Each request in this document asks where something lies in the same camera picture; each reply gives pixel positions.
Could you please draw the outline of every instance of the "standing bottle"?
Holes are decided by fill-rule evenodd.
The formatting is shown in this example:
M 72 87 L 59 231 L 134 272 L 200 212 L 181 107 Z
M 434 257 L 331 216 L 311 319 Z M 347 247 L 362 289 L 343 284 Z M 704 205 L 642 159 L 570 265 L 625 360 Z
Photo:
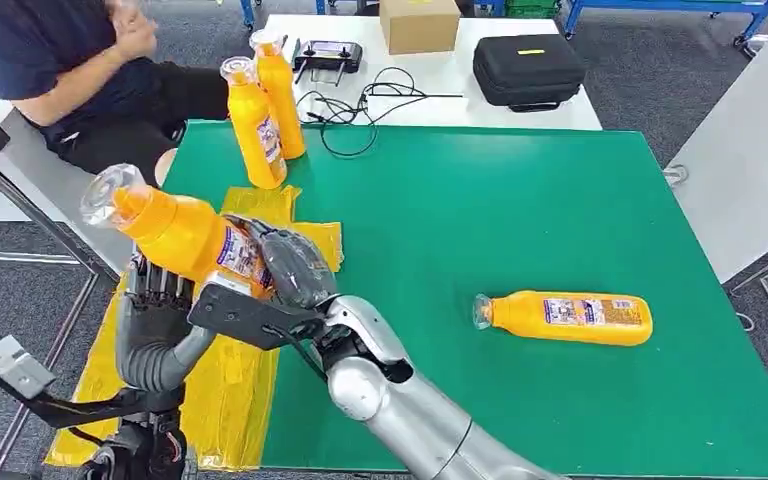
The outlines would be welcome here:
M 287 163 L 269 114 L 269 100 L 258 86 L 254 61 L 231 57 L 222 62 L 221 73 L 228 81 L 228 113 L 249 181 L 256 187 L 276 188 L 287 178 Z
M 601 293 L 522 291 L 504 298 L 475 297 L 478 329 L 503 328 L 520 337 L 606 345 L 639 345 L 652 335 L 642 298 Z
M 296 99 L 293 97 L 293 69 L 284 60 L 282 40 L 280 35 L 258 30 L 252 33 L 249 43 L 257 58 L 260 85 L 266 90 L 275 121 L 278 122 L 281 151 L 289 160 L 304 155 L 305 146 L 302 125 L 296 112 Z
M 113 165 L 90 183 L 81 199 L 90 225 L 131 237 L 152 263 L 200 285 L 220 271 L 265 298 L 270 276 L 257 243 L 202 200 L 170 195 L 145 183 L 133 165 Z

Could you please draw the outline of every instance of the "bottle label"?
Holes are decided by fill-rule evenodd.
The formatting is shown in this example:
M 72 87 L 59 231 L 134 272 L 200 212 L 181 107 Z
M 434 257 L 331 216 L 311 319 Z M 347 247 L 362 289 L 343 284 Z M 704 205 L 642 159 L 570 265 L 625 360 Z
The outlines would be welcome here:
M 262 286 L 269 284 L 269 271 L 263 266 L 257 245 L 236 228 L 225 227 L 225 242 L 216 263 Z
M 272 163 L 276 160 L 284 160 L 281 156 L 281 141 L 278 137 L 278 129 L 272 122 L 272 117 L 267 115 L 260 125 L 257 126 L 257 137 L 260 140 L 263 151 L 266 153 L 266 161 Z
M 543 300 L 546 323 L 552 325 L 636 326 L 643 323 L 634 302 L 616 300 L 569 300 L 547 298 Z

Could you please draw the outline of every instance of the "dark t-shirt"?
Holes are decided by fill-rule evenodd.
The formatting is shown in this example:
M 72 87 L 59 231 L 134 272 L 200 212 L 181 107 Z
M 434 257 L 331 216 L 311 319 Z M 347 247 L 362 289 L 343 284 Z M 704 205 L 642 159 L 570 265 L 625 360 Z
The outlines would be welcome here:
M 0 98 L 38 97 L 54 88 L 59 74 L 115 41 L 104 0 L 0 0 Z M 152 62 L 133 60 L 87 103 L 41 130 L 57 141 L 83 121 L 137 114 L 156 88 Z

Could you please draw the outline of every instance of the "cardboard box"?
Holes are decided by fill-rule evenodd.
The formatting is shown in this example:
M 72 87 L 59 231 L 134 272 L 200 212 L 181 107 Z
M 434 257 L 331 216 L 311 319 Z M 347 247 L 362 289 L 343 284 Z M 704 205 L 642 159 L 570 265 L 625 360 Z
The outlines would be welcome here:
M 454 50 L 461 17 L 454 0 L 381 0 L 379 9 L 391 55 Z

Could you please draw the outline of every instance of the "green table surface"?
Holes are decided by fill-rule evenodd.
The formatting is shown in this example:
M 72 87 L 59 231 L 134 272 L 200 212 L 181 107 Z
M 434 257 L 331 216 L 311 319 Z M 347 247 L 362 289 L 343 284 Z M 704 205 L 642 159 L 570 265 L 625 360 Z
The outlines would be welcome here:
M 363 145 L 366 127 L 328 131 Z M 343 224 L 343 293 L 375 304 L 416 366 L 488 432 L 566 474 L 768 477 L 768 375 L 643 136 L 380 127 L 345 159 L 307 130 L 296 219 Z M 166 183 L 218 208 L 245 186 L 231 127 L 193 124 Z M 638 347 L 477 331 L 477 293 L 646 299 Z M 282 353 L 263 466 L 403 469 Z

